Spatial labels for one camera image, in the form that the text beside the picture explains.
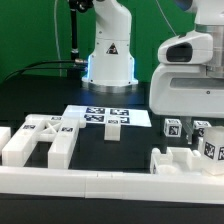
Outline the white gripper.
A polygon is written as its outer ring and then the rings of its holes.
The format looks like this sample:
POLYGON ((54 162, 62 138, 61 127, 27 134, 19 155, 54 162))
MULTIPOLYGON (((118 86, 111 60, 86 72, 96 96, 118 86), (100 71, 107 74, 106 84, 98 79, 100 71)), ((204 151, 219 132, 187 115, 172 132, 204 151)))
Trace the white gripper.
POLYGON ((224 118, 224 79, 208 77, 204 66, 160 64, 151 79, 149 107, 157 115, 182 116, 191 144, 191 117, 224 118))

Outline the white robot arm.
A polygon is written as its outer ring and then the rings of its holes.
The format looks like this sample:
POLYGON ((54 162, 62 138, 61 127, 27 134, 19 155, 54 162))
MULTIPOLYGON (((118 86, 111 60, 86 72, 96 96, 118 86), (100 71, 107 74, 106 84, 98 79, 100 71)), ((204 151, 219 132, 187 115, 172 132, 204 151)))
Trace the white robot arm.
MULTIPOLYGON (((149 107, 158 115, 224 118, 224 0, 174 0, 195 15, 194 29, 164 41, 151 78, 149 107)), ((93 0, 94 50, 85 86, 121 92, 138 84, 131 52, 132 16, 117 0, 93 0)))

